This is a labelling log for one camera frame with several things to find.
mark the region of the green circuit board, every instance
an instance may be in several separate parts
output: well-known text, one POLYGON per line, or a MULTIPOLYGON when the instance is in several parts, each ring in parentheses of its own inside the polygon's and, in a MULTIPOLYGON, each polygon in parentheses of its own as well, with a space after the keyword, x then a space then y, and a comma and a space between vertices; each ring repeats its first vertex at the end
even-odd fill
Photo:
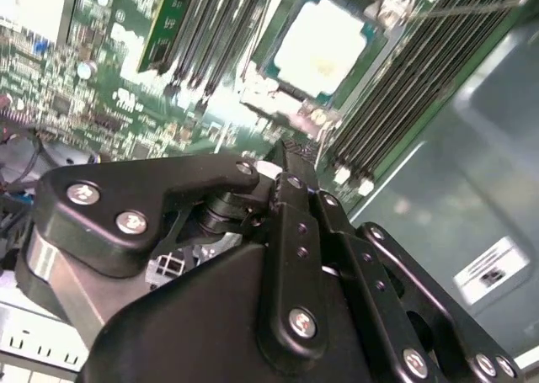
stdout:
MULTIPOLYGON (((224 87, 207 109, 200 109, 188 98, 167 95, 166 76, 140 71, 155 58, 152 45, 177 32, 180 19, 169 25, 168 34, 155 31, 164 26, 163 11, 184 11, 177 1, 76 0, 66 42, 50 43, 44 51, 36 48, 35 34, 2 25, 0 14, 0 93, 13 98, 9 119, 35 125, 66 142, 77 141, 113 161, 201 152, 260 158, 282 137, 314 139, 293 125, 247 109, 233 87, 224 87)), ((282 0, 253 60, 270 47, 286 19, 282 8, 292 1, 282 0)), ((418 8, 430 5, 428 0, 418 2, 418 8)), ((360 77, 382 47, 381 41, 374 44, 368 61, 358 62, 350 76, 360 77)), ((339 104, 357 81, 345 86, 339 104)), ((324 188, 346 206, 357 201, 354 191, 332 184, 330 170, 320 169, 324 188)))

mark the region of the white label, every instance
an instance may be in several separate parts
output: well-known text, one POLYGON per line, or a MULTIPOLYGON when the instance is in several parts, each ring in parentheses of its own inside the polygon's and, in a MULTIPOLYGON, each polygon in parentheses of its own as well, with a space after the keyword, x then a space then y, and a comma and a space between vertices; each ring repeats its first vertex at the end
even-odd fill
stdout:
POLYGON ((523 269, 530 260, 510 237, 503 237, 453 280, 469 305, 523 269))

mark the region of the metal screw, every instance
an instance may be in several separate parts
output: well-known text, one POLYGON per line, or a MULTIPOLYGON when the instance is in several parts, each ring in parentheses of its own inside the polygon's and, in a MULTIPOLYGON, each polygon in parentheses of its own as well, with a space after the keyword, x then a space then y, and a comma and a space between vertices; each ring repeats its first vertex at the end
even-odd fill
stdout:
POLYGON ((515 370, 511 367, 511 364, 506 358, 502 358, 501 356, 496 357, 496 361, 499 364, 499 367, 502 368, 502 370, 511 377, 516 377, 515 370))
POLYGON ((236 167, 244 174, 251 175, 253 173, 253 170, 246 162, 239 162, 236 164, 236 167))
POLYGON ((374 237, 376 237, 378 240, 384 239, 384 233, 378 228, 378 227, 371 227, 371 233, 374 237))
POLYGON ((116 225, 125 234, 142 234, 148 228, 146 219, 136 212, 124 212, 116 218, 116 225))
POLYGON ((496 376, 496 369, 494 368, 493 363, 490 361, 489 358, 487 358, 483 354, 478 354, 475 357, 476 361, 478 362, 479 367, 483 372, 485 372, 487 375, 491 377, 496 376))
POLYGON ((333 196, 331 196, 329 194, 325 195, 325 199, 326 199, 326 202, 328 202, 332 206, 338 206, 339 205, 339 202, 337 202, 337 200, 333 196))
POLYGON ((317 326, 311 316, 302 309, 292 309, 288 316, 288 322, 292 330, 302 338, 312 338, 317 331, 317 326))
POLYGON ((288 182, 292 185, 294 188, 300 189, 302 187, 302 182, 297 179, 296 177, 288 177, 288 182))
POLYGON ((309 256, 309 250, 307 250, 306 248, 304 247, 299 247, 297 249, 297 256, 299 258, 307 258, 309 256))
POLYGON ((425 379, 427 377, 429 369, 418 351, 411 348, 404 349, 403 357, 404 362, 406 362, 406 365, 414 375, 418 376, 420 379, 425 379))
POLYGON ((99 191, 92 185, 74 184, 67 189, 67 198, 78 205, 93 205, 99 200, 99 191))

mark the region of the wire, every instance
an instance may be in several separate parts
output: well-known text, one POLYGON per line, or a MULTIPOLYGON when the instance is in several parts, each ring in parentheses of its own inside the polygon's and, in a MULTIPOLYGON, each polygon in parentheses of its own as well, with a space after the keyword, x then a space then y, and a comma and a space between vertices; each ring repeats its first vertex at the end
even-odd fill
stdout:
POLYGON ((33 181, 21 181, 19 183, 9 183, 4 186, 4 190, 10 194, 17 194, 19 192, 24 192, 26 189, 34 189, 37 186, 37 179, 33 181))
POLYGON ((450 17, 452 15, 463 14, 484 14, 493 13, 507 8, 520 7, 528 3, 528 0, 504 0, 500 3, 492 4, 477 4, 472 6, 455 6, 444 9, 433 9, 425 13, 413 13, 408 17, 408 20, 413 19, 433 19, 438 17, 450 17))
POLYGON ((99 155, 99 153, 97 153, 92 147, 88 146, 87 143, 84 143, 83 139, 75 136, 72 133, 66 132, 62 128, 59 128, 59 127, 57 127, 55 125, 37 124, 37 123, 36 124, 30 124, 30 125, 27 125, 27 126, 29 128, 36 129, 37 131, 39 131, 39 130, 53 130, 53 131, 56 131, 56 132, 60 133, 62 136, 65 136, 65 137, 71 139, 72 141, 75 141, 78 144, 78 147, 80 147, 81 149, 86 151, 86 153, 89 153, 89 154, 91 154, 93 156, 93 159, 95 160, 95 162, 100 162, 100 160, 101 160, 101 156, 99 155))
POLYGON ((35 163, 37 162, 37 159, 45 149, 43 148, 43 143, 41 143, 41 139, 33 133, 30 129, 23 128, 17 124, 2 121, 1 125, 10 130, 13 134, 25 137, 29 139, 32 142, 32 145, 34 146, 34 152, 32 153, 32 156, 28 160, 28 163, 26 164, 26 167, 24 168, 23 172, 12 182, 10 183, 4 183, 3 188, 6 189, 9 185, 18 184, 23 179, 25 179, 28 174, 32 171, 32 169, 35 166, 35 163))
POLYGON ((245 81, 245 75, 247 73, 247 68, 248 68, 249 62, 251 61, 251 58, 253 57, 253 53, 254 53, 254 51, 256 50, 256 47, 259 44, 260 36, 262 34, 262 27, 264 27, 264 21, 266 20, 266 15, 267 15, 268 11, 270 10, 270 4, 271 4, 271 0, 266 0, 265 1, 264 9, 262 10, 262 13, 260 14, 259 22, 256 25, 256 30, 255 30, 255 32, 253 34, 253 40, 252 40, 253 44, 251 44, 251 46, 249 46, 249 50, 248 50, 248 54, 247 54, 247 60, 245 61, 245 66, 244 66, 244 68, 242 70, 241 78, 244 81, 245 81))

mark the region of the robotic arm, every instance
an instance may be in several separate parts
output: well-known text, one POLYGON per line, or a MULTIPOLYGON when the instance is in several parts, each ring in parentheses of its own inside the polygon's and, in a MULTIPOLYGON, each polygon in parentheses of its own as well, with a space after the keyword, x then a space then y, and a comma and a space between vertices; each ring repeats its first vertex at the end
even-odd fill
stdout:
POLYGON ((90 350, 77 382, 516 382, 511 357, 299 146, 58 168, 16 275, 90 350), (242 243, 157 288, 150 258, 242 243))

